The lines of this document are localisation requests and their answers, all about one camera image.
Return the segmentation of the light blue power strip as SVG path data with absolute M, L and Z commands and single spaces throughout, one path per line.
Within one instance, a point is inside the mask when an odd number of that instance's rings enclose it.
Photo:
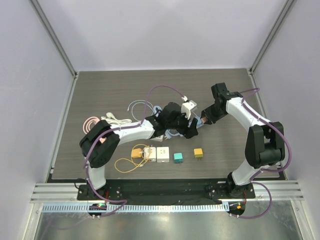
M 196 119 L 196 128 L 197 129 L 200 128 L 203 125 L 200 117 L 196 115 L 194 117 L 194 119 Z M 169 139 L 171 139 L 173 137 L 181 137 L 181 138 L 183 138 L 184 136 L 182 134 L 180 134 L 179 132 L 177 132 L 177 131 L 174 132 L 173 129 L 166 130 L 164 135 L 163 135 L 163 139 L 164 140 L 169 140 Z

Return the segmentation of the pink plug adapter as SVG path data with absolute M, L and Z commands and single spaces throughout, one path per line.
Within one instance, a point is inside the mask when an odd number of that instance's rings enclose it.
M 201 118 L 201 122 L 202 122 L 204 125 L 209 125 L 209 124 L 210 124 L 210 121 L 208 120 L 207 117 L 202 117 L 202 118 Z

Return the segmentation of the white cube socket plain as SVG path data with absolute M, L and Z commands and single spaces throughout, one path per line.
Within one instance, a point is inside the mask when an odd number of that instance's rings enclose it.
M 170 148 L 168 146 L 161 146 L 156 148 L 156 162 L 168 163 L 170 161 Z

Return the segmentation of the teal plug adapter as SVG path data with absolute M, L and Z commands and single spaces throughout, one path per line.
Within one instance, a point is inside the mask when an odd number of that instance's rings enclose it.
M 183 154 L 181 152 L 177 152 L 173 154 L 173 161 L 175 164 L 181 164 L 183 160 Z

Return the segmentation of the white cube socket tiger sticker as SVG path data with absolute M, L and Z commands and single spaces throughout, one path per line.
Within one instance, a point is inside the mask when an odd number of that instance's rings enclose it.
M 153 146 L 147 146 L 143 149 L 143 157 L 147 162 L 157 161 L 157 148 Z

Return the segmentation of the yellow orange plug adapter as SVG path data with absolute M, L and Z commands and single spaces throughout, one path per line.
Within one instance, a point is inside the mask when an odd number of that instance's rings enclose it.
M 131 158 L 132 159 L 141 158 L 142 155 L 143 155 L 143 149 L 141 149 L 141 148 L 134 148 L 131 150 Z

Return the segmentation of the light blue plug adapter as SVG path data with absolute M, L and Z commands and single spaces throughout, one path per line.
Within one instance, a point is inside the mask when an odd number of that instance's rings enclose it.
M 193 118 L 191 123 L 190 123 L 190 128 L 198 128 L 199 125 L 199 119 L 198 118 Z

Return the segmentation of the white power strip green ports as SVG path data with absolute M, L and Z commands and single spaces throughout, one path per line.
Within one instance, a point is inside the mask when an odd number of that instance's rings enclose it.
M 162 142 L 164 140 L 164 135 L 160 135 L 158 137 L 151 138 L 152 141 Z

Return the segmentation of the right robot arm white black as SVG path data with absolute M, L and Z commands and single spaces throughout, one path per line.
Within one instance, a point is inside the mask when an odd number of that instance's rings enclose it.
M 240 92 L 229 91 L 224 82 L 213 85 L 211 92 L 214 104 L 201 112 L 201 121 L 212 125 L 231 115 L 247 131 L 245 160 L 228 174 L 224 187 L 227 196 L 240 198 L 260 172 L 284 160 L 284 127 L 261 116 Z

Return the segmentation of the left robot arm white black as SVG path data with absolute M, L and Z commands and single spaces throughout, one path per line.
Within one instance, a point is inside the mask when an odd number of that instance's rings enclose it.
M 105 165 L 118 146 L 137 140 L 154 139 L 169 130 L 176 131 L 186 139 L 197 136 L 200 118 L 197 115 L 192 117 L 194 104 L 193 101 L 186 101 L 182 105 L 169 102 L 156 113 L 124 125 L 98 121 L 79 142 L 89 195 L 95 200 L 106 195 Z

